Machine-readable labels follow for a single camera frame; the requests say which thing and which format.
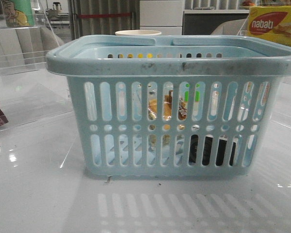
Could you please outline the packaged bread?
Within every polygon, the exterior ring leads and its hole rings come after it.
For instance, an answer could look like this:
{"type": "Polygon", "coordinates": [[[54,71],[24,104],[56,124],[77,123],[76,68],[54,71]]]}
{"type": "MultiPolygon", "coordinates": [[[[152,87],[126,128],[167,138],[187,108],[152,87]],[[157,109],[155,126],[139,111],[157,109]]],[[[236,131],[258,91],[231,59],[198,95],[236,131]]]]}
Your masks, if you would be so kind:
{"type": "MultiPolygon", "coordinates": [[[[172,98],[173,91],[169,90],[167,95],[164,95],[162,103],[162,119],[169,121],[172,119],[172,98]]],[[[182,97],[179,97],[178,101],[178,119],[185,120],[187,118],[187,108],[186,103],[182,97]]],[[[158,118],[158,100],[157,98],[150,98],[148,101],[148,119],[156,120],[158,118]]],[[[154,149],[157,145],[157,137],[154,134],[151,134],[148,139],[149,146],[151,149],[154,149]]],[[[162,145],[167,146],[170,142],[170,135],[164,134],[162,136],[162,145]]]]}

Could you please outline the black tissue pack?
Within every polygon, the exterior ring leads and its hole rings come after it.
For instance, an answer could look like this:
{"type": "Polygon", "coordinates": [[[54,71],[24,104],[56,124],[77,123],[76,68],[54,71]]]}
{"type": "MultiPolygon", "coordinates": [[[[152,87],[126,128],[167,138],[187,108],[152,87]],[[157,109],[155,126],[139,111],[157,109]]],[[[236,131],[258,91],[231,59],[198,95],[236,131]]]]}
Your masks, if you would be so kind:
{"type": "MultiPolygon", "coordinates": [[[[191,136],[189,163],[195,163],[196,162],[198,141],[199,141],[198,135],[194,134],[194,135],[191,136]]],[[[216,165],[217,166],[221,166],[223,164],[224,155],[225,155],[225,151],[226,151],[226,144],[227,144],[227,136],[226,135],[220,136],[219,145],[218,145],[218,151],[217,151],[217,157],[216,157],[216,165]]],[[[233,141],[231,157],[230,157],[230,160],[229,160],[229,165],[230,166],[233,165],[236,147],[237,147],[237,142],[233,141]]],[[[206,166],[206,165],[209,164],[211,148],[212,148],[212,137],[211,136],[206,136],[205,137],[205,142],[204,142],[204,149],[203,149],[202,165],[206,166]]]]}

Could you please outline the light blue plastic basket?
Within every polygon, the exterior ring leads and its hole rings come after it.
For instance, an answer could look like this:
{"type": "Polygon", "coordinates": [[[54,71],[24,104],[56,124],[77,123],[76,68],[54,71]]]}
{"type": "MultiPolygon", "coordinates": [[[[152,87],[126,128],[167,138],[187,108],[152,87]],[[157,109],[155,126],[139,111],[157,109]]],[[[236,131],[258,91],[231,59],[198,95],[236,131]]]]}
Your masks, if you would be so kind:
{"type": "Polygon", "coordinates": [[[101,176],[226,177],[254,164],[282,80],[291,76],[291,47],[247,36],[88,35],[46,54],[48,71],[66,76],[86,167],[101,176]],[[172,119],[162,119],[173,91],[172,119]],[[178,119],[178,101],[187,118],[178,119]],[[148,101],[158,118],[148,119],[148,101]],[[156,135],[157,145],[149,146],[156,135]],[[170,135],[167,146],[162,136],[170,135]],[[189,163],[192,135],[195,163],[189,163]],[[224,161],[216,165],[220,136],[224,161]],[[202,165],[205,137],[210,162],[202,165]],[[229,165],[233,141],[237,142],[229,165]]]}

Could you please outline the yellow popcorn paper cup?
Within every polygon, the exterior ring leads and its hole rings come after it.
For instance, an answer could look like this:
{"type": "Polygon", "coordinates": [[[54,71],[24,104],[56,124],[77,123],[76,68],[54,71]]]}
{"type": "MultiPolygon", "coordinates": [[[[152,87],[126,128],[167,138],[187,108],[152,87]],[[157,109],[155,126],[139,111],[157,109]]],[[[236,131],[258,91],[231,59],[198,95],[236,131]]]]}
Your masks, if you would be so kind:
{"type": "Polygon", "coordinates": [[[115,32],[117,36],[157,36],[161,34],[160,31],[154,30],[122,30],[115,32]]]}

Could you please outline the white drawer cabinet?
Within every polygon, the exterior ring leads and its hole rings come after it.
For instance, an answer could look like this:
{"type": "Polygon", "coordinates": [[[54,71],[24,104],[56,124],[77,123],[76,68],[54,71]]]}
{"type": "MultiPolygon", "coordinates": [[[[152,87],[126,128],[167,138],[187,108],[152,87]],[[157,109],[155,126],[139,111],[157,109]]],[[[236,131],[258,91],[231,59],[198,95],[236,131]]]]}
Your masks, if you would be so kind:
{"type": "Polygon", "coordinates": [[[181,35],[183,0],[141,0],[140,29],[160,31],[163,35],[181,35]]]}

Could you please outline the clear acrylic display shelf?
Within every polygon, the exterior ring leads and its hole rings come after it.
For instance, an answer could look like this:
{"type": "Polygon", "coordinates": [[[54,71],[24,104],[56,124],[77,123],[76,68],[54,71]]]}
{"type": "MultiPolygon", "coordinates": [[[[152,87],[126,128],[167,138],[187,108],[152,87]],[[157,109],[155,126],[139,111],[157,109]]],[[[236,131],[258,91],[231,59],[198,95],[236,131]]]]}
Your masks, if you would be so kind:
{"type": "Polygon", "coordinates": [[[31,27],[7,27],[0,15],[0,109],[8,123],[0,130],[72,112],[64,78],[46,71],[48,51],[64,42],[45,14],[31,27]]]}

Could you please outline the yellow nabati wafer box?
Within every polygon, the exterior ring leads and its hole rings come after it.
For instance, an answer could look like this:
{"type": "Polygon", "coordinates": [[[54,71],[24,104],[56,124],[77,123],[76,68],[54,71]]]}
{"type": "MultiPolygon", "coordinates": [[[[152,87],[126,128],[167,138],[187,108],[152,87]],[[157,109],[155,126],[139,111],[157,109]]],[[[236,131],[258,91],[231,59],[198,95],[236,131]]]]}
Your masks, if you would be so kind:
{"type": "Polygon", "coordinates": [[[253,34],[291,35],[291,6],[255,6],[248,15],[247,31],[253,34]]]}

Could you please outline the green cartoon printed canister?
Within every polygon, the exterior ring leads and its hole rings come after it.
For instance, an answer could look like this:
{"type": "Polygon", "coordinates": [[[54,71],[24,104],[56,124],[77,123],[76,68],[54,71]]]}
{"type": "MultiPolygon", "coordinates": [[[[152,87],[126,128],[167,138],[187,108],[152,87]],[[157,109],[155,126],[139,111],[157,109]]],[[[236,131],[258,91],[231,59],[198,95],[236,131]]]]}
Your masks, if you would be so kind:
{"type": "Polygon", "coordinates": [[[30,0],[2,0],[7,27],[31,27],[35,25],[30,0]]]}

